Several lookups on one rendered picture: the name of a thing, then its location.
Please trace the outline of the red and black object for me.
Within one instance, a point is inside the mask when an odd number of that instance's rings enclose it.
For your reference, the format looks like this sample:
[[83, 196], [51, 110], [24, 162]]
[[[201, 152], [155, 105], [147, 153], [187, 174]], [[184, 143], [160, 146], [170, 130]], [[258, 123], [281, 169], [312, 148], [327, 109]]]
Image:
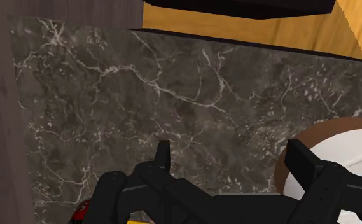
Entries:
[[70, 220], [67, 224], [82, 224], [82, 221], [86, 215], [87, 209], [89, 207], [90, 201], [83, 201], [74, 211]]

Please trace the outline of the white plate with brown rim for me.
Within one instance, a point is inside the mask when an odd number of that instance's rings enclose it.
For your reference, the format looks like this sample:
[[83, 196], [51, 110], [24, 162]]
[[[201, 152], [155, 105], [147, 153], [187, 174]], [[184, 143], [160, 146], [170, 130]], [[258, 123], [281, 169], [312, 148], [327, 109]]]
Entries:
[[[321, 160], [337, 162], [362, 176], [362, 118], [334, 118], [314, 124], [292, 139], [300, 140]], [[305, 193], [284, 163], [287, 147], [277, 160], [274, 184], [278, 193], [300, 200]], [[362, 224], [355, 213], [342, 210], [339, 224]]]

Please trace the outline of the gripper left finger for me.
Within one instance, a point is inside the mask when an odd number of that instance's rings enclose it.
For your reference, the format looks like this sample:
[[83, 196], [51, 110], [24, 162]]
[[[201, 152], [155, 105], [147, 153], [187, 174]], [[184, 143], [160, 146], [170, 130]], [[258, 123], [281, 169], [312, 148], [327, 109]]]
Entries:
[[154, 159], [137, 164], [131, 175], [104, 173], [83, 224], [127, 224], [134, 211], [144, 211], [155, 224], [230, 224], [229, 212], [212, 196], [170, 175], [170, 149], [161, 140]]

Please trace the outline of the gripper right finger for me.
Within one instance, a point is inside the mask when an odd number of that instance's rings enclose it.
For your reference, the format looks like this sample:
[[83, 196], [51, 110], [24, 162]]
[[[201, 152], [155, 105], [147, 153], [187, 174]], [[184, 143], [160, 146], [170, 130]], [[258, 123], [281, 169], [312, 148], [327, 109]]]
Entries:
[[297, 139], [287, 142], [284, 164], [305, 190], [288, 224], [337, 224], [342, 210], [362, 221], [362, 177], [318, 158]]

